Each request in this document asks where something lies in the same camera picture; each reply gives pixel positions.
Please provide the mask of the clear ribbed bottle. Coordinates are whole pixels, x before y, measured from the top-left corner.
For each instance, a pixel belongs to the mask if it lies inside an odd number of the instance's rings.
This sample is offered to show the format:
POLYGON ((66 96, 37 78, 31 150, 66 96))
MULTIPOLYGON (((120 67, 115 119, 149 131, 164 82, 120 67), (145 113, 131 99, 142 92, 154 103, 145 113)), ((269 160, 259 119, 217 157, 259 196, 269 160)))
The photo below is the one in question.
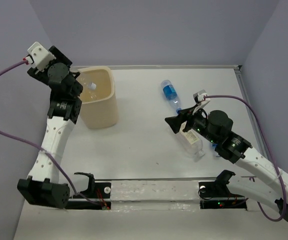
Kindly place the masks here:
POLYGON ((95 101, 100 97, 100 88, 93 81, 88 78, 81 78, 80 83, 83 86, 83 97, 88 99, 89 101, 95 101))

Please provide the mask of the clear bottle cream label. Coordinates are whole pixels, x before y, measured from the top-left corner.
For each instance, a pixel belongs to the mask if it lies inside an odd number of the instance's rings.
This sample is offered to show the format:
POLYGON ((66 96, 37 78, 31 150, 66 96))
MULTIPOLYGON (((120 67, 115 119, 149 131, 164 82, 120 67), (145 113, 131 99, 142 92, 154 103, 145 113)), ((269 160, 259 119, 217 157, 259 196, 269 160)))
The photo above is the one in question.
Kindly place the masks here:
POLYGON ((205 155, 205 152, 203 151, 203 141, 192 129, 184 132, 185 126, 186 123, 182 123, 179 132, 175 136, 183 147, 185 155, 188 158, 198 161, 205 155))

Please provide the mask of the blue label bottle white cap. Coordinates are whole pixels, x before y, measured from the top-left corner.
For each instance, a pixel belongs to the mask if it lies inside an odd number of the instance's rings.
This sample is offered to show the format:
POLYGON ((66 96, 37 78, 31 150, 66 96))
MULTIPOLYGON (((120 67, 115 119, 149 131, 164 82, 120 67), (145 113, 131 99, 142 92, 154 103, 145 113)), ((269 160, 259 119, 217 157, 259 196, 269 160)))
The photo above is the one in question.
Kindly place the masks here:
POLYGON ((211 152, 212 152, 213 158, 219 159, 219 158, 221 158, 221 156, 216 152, 216 147, 217 147, 217 144, 212 142, 211 143, 211 152))

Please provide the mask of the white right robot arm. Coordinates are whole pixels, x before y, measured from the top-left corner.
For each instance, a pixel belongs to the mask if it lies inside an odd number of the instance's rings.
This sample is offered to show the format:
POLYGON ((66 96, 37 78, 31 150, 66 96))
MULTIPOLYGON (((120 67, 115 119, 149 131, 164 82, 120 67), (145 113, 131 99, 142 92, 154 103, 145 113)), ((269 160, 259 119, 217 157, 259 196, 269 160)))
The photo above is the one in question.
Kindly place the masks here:
POLYGON ((243 195, 278 212, 288 222, 288 173, 265 158, 249 141, 232 131, 233 121, 221 110, 213 110, 205 117, 203 109, 187 108, 164 120, 172 131, 194 130, 209 142, 225 160, 248 171, 256 182, 235 177, 224 170, 214 181, 219 196, 228 193, 243 195))

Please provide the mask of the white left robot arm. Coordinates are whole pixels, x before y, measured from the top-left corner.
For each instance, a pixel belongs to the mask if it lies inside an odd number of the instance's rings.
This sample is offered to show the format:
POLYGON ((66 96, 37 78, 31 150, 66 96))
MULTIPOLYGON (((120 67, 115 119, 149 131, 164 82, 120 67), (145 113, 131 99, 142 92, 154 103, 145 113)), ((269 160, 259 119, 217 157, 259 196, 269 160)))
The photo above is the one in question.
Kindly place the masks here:
POLYGON ((17 189, 31 205, 63 209, 70 186, 59 182, 63 173, 60 163, 82 106, 80 72, 71 71, 72 62, 55 46, 46 49, 36 41, 27 52, 32 65, 28 75, 47 85, 51 93, 41 150, 27 177, 19 179, 17 189))

